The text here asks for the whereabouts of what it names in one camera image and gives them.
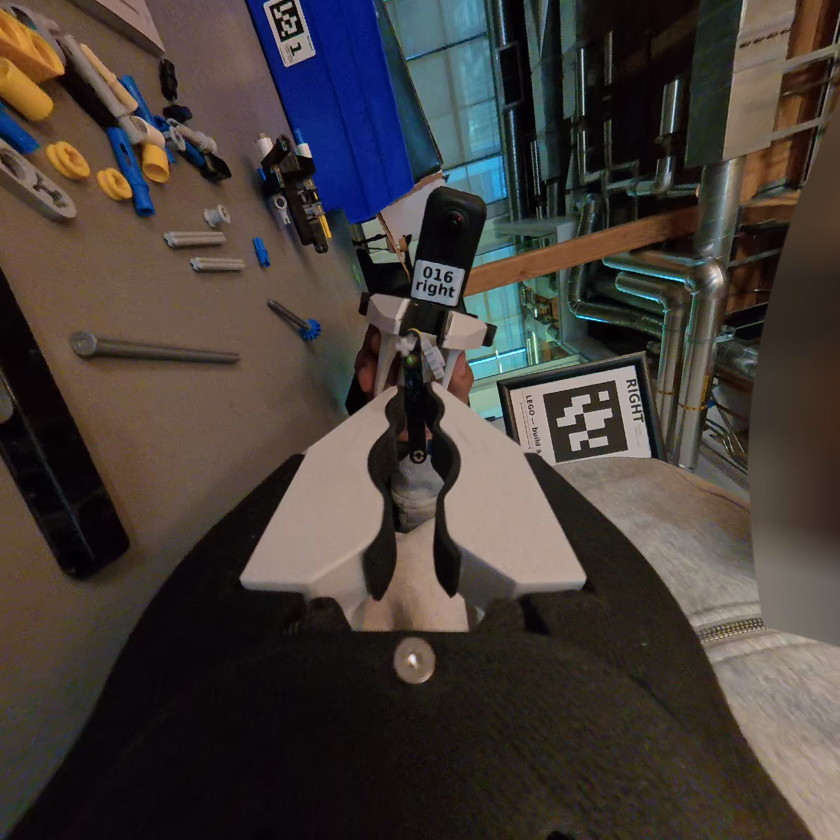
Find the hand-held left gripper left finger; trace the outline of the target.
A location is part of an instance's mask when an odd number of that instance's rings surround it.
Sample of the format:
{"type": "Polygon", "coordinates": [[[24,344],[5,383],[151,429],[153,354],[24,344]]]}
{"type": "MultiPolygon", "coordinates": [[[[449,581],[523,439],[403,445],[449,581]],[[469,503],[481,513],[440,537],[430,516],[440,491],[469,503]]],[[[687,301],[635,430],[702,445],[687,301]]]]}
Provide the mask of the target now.
{"type": "Polygon", "coordinates": [[[240,582],[306,601],[380,601],[396,567],[391,493],[403,391],[389,387],[302,457],[240,582]]]}

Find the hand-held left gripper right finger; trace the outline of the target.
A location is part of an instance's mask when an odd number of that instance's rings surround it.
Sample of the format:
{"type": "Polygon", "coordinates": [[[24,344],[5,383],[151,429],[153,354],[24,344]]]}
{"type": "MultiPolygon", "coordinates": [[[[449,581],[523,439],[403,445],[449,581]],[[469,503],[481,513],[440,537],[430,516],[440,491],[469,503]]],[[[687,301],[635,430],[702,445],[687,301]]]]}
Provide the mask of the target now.
{"type": "Polygon", "coordinates": [[[520,447],[440,385],[428,387],[437,494],[434,568],[450,596],[578,591],[586,574],[520,447]]]}

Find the grey lego gear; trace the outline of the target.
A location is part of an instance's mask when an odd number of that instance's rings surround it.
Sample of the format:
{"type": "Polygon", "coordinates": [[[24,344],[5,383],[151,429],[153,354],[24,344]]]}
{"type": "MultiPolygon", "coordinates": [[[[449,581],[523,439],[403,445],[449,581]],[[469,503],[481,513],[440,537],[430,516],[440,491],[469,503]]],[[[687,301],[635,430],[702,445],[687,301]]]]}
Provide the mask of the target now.
{"type": "Polygon", "coordinates": [[[414,354],[419,359],[419,368],[425,382],[443,382],[446,373],[445,355],[436,344],[434,336],[413,330],[409,337],[415,339],[414,354]]]}

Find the black yellow lego assembly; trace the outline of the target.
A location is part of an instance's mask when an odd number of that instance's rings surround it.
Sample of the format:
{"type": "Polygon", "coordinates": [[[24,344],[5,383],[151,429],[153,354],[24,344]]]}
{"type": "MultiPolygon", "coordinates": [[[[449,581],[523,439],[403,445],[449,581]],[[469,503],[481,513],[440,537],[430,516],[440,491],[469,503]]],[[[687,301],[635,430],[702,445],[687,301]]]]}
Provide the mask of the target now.
{"type": "Polygon", "coordinates": [[[424,359],[419,350],[403,358],[401,375],[405,414],[402,449],[411,463],[418,466],[428,455],[424,359]]]}

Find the large black lego assembly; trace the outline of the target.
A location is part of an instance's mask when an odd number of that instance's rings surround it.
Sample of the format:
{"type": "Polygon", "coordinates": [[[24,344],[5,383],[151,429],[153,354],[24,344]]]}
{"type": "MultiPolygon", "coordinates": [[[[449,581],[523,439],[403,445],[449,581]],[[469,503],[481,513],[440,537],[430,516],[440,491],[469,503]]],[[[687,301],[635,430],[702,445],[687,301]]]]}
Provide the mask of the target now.
{"type": "Polygon", "coordinates": [[[279,224],[293,226],[301,245],[317,254],[329,251],[332,232],[314,181],[311,150],[299,132],[273,139],[262,133],[256,148],[260,191],[279,224]]]}

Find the grey lego axle with stop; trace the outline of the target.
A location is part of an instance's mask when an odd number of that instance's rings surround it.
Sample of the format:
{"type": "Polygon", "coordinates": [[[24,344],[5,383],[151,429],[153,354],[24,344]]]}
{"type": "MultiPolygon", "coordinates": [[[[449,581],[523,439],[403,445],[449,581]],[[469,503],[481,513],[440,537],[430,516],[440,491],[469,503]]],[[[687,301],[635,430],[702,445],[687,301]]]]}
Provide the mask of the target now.
{"type": "Polygon", "coordinates": [[[219,365],[233,365],[240,362],[240,355],[235,352],[108,339],[87,331],[74,333],[70,336],[69,342],[74,353],[88,361],[112,359],[219,365]]]}

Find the lego instruction booklet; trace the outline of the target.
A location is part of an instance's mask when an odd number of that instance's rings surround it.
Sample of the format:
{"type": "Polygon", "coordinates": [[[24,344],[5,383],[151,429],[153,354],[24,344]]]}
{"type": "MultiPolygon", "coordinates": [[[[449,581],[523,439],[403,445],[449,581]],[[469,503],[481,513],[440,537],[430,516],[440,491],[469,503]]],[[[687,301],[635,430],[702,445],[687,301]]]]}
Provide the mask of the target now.
{"type": "Polygon", "coordinates": [[[161,34],[145,1],[73,1],[73,4],[150,55],[165,55],[161,34]]]}

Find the person's right hand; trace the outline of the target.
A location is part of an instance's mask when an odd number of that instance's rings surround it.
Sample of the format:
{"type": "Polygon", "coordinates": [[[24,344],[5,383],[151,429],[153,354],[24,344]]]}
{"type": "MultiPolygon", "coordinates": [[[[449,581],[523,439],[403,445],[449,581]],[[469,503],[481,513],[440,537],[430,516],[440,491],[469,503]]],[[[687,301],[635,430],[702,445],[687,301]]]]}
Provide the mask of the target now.
{"type": "MultiPolygon", "coordinates": [[[[350,416],[361,410],[364,404],[374,396],[381,342],[382,336],[379,330],[369,325],[363,344],[355,358],[353,380],[345,401],[345,409],[350,416]]],[[[467,362],[466,354],[462,352],[455,363],[448,383],[448,391],[461,402],[469,405],[469,393],[474,381],[475,377],[467,362]]]]}

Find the grey axle with blue gear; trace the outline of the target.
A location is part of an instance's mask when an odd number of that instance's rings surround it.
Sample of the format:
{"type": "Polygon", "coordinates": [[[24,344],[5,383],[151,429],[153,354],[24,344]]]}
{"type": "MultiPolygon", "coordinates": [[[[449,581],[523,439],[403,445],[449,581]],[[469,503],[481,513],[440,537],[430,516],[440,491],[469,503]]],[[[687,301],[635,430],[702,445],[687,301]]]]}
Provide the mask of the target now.
{"type": "Polygon", "coordinates": [[[269,310],[294,328],[304,342],[312,342],[320,336],[322,329],[318,321],[298,316],[273,298],[268,298],[266,305],[269,310]]]}

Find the framed marker sign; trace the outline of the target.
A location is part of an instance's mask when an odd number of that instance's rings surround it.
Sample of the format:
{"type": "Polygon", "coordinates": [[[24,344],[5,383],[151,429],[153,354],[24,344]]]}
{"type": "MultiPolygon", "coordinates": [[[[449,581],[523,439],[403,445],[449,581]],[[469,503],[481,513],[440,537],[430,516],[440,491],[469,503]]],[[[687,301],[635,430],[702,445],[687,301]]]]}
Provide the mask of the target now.
{"type": "Polygon", "coordinates": [[[666,459],[645,353],[508,377],[497,390],[507,435],[550,466],[666,459]]]}

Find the large glass window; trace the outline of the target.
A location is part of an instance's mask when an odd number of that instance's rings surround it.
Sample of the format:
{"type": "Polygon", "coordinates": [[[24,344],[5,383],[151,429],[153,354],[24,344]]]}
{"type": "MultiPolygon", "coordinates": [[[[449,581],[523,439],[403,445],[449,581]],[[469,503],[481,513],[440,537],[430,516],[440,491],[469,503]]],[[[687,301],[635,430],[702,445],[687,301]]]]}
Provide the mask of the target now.
{"type": "MultiPolygon", "coordinates": [[[[556,245],[567,218],[570,128],[564,120],[560,2],[398,1],[385,11],[442,156],[448,186],[487,205],[475,268],[556,245]]],[[[567,270],[478,292],[467,310],[497,326],[468,352],[487,409],[495,382],[581,357],[563,338],[567,270]]]]}

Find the blue storage bin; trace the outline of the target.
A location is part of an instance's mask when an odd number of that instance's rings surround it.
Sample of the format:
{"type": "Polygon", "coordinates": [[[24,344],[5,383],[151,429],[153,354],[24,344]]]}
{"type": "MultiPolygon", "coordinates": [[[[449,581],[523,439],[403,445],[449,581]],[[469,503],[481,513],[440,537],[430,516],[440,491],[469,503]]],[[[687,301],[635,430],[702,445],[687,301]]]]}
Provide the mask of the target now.
{"type": "Polygon", "coordinates": [[[366,222],[442,169],[384,2],[246,5],[327,211],[366,222]]]}

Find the metal ventilation pipes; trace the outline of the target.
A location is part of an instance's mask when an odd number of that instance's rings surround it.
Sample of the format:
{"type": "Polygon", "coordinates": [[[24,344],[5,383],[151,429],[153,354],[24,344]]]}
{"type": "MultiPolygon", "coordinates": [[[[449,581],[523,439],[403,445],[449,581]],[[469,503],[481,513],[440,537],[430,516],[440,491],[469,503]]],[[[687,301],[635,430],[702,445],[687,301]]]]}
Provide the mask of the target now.
{"type": "Polygon", "coordinates": [[[697,231],[568,271],[567,320],[660,340],[668,459],[697,466],[748,158],[780,143],[802,2],[560,2],[577,237],[698,203],[697,231]]]}

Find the black long bar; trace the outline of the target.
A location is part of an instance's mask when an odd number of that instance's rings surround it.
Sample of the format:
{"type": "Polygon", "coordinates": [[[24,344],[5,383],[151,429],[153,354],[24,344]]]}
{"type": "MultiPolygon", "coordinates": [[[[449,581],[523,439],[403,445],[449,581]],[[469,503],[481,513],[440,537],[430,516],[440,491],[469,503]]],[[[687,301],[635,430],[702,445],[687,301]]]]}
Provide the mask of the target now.
{"type": "Polygon", "coordinates": [[[59,568],[89,579],[130,539],[5,274],[1,376],[3,462],[59,568]]]}

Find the person's grey sweatshirt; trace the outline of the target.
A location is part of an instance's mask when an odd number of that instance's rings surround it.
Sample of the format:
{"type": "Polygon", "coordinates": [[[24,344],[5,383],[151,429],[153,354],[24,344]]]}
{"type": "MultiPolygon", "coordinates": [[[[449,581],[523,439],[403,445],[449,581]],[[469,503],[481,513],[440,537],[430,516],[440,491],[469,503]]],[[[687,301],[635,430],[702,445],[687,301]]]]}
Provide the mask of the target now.
{"type": "Polygon", "coordinates": [[[814,838],[839,838],[839,650],[763,621],[748,502],[652,458],[556,471],[667,584],[742,733],[814,838]]]}

